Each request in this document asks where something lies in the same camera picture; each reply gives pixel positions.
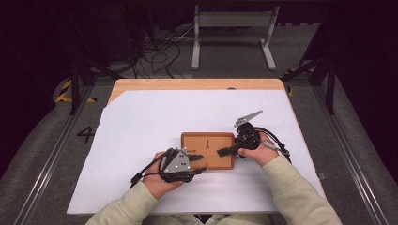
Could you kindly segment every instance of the person's left hand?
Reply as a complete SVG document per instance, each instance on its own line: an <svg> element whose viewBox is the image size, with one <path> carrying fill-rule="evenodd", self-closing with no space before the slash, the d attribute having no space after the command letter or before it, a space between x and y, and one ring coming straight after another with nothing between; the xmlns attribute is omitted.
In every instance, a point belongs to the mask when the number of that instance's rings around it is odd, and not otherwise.
<svg viewBox="0 0 398 225"><path fill-rule="evenodd" d="M154 157L157 158L164 152L159 152ZM173 183L166 183L165 181L161 180L161 176L159 175L159 167L161 165L161 161L157 161L151 167L149 167L145 172L145 177L143 179L144 185L149 189L151 194L156 198L160 199L165 193L175 190L178 187L182 186L182 181L175 181Z"/></svg>

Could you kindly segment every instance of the beige sleeve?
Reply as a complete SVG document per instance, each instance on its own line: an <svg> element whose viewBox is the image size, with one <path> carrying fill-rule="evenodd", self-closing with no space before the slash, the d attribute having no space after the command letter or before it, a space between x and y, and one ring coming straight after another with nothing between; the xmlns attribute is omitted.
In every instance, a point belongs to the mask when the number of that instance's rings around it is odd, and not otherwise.
<svg viewBox="0 0 398 225"><path fill-rule="evenodd" d="M98 211L86 224L142 224L158 200L138 182L120 199Z"/></svg>
<svg viewBox="0 0 398 225"><path fill-rule="evenodd" d="M287 224L342 224L331 205L284 156L265 166L274 202Z"/></svg>

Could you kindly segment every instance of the hand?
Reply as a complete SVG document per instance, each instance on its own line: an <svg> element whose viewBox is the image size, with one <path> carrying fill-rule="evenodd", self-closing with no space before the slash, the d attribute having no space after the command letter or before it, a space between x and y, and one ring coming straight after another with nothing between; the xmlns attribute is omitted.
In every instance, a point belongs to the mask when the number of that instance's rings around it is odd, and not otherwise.
<svg viewBox="0 0 398 225"><path fill-rule="evenodd" d="M159 152L156 154L154 157L157 158L164 152ZM156 198L160 199L161 196L163 196L165 193L175 190L178 187L182 186L183 182L182 181L176 181L173 183L166 183L163 180L161 180L161 177L159 176L159 166L161 165L161 161L158 160L155 164L153 164L151 167L149 167L146 172L145 172L145 177L143 180L143 183L146 185L146 187L149 189L151 194Z"/></svg>
<svg viewBox="0 0 398 225"><path fill-rule="evenodd" d="M263 167L268 162L276 158L279 154L277 151L270 149L263 144L263 142L274 144L267 134L263 132L259 133L261 143L255 150L240 148L237 152L243 157L254 159L260 167Z"/></svg>

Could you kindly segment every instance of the small wooden piece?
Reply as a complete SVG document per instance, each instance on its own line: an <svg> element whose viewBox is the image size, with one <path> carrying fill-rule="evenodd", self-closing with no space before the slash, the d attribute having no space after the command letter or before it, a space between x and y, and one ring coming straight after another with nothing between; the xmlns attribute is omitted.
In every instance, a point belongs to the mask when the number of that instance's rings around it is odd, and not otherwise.
<svg viewBox="0 0 398 225"><path fill-rule="evenodd" d="M208 170L232 170L234 156L220 157L217 150L234 145L233 133L226 132L184 132L181 134L181 147L189 154L203 158L190 161L191 169L207 167Z"/></svg>

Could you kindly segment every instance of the number 4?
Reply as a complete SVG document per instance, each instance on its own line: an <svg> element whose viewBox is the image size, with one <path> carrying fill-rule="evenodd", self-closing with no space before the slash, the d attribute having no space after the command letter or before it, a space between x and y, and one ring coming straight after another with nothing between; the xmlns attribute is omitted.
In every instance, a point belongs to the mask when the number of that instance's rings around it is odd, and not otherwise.
<svg viewBox="0 0 398 225"><path fill-rule="evenodd" d="M91 136L94 136L96 133L91 133L93 128L91 126L88 126L86 129L80 131L77 136L85 136L85 142L84 144L88 143L88 140L90 139Z"/></svg>

